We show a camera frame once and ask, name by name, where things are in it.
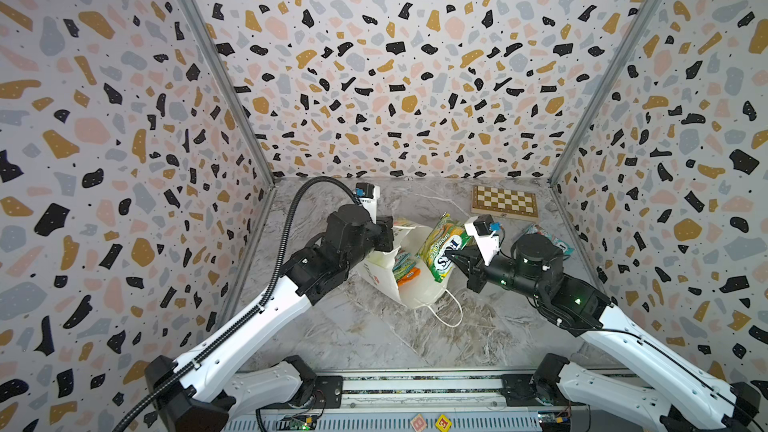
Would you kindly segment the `green apple tea candy packet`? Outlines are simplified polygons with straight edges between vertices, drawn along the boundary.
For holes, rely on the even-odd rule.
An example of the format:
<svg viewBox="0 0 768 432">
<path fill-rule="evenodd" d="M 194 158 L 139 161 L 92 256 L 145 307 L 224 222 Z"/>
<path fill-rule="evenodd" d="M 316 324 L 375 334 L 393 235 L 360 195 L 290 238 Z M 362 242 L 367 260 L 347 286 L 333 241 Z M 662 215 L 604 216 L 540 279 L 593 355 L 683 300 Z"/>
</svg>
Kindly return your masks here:
<svg viewBox="0 0 768 432">
<path fill-rule="evenodd" d="M 438 220 L 418 251 L 419 258 L 436 282 L 443 282 L 453 267 L 446 252 L 464 249 L 470 239 L 465 227 L 450 214 L 446 213 Z"/>
</svg>

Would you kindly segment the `white paper gift bag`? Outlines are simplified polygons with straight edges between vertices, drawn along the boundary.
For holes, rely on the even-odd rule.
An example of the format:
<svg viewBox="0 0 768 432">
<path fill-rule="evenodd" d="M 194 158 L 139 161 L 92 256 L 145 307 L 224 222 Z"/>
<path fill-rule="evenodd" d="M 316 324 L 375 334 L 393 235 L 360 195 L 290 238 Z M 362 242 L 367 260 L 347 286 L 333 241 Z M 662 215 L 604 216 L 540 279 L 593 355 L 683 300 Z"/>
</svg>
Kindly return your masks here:
<svg viewBox="0 0 768 432">
<path fill-rule="evenodd" d="M 419 250 L 432 232 L 430 227 L 407 219 L 396 219 L 393 225 L 393 250 L 371 252 L 353 272 L 394 302 L 411 310 L 427 309 L 443 325 L 457 328 L 464 319 L 462 305 L 448 290 L 448 280 L 454 266 L 442 270 L 440 280 L 419 255 Z M 436 303 L 449 297 L 458 308 L 455 323 L 444 320 L 436 310 Z"/>
</svg>

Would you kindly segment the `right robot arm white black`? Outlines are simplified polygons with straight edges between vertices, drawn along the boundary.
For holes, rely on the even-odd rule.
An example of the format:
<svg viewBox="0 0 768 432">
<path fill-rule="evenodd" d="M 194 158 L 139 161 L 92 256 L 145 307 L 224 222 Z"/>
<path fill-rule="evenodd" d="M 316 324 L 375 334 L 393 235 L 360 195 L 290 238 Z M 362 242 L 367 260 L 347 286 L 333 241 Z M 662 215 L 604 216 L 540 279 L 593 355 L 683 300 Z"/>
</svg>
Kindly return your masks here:
<svg viewBox="0 0 768 432">
<path fill-rule="evenodd" d="M 523 235 L 508 254 L 496 236 L 444 256 L 470 290 L 488 284 L 527 297 L 555 327 L 601 349 L 644 381 L 635 386 L 548 353 L 525 393 L 544 405 L 565 401 L 600 408 L 648 431 L 747 431 L 755 426 L 761 394 L 745 382 L 711 375 L 645 332 L 610 298 L 565 273 L 562 250 L 548 238 Z"/>
</svg>

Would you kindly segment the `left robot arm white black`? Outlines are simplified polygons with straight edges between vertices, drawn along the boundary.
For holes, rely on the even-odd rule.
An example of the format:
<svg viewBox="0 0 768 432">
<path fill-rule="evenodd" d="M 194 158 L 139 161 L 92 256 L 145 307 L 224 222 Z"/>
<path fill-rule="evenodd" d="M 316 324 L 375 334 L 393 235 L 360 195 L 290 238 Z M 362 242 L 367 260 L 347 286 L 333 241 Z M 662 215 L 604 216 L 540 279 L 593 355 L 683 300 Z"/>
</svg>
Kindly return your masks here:
<svg viewBox="0 0 768 432">
<path fill-rule="evenodd" d="M 176 359 L 160 356 L 145 377 L 152 405 L 170 431 L 221 431 L 233 418 L 275 404 L 311 402 L 316 373 L 297 355 L 260 371 L 241 367 L 293 319 L 347 280 L 373 251 L 393 249 L 393 219 L 346 204 L 327 219 L 318 242 L 281 266 L 264 292 L 211 337 Z"/>
</svg>

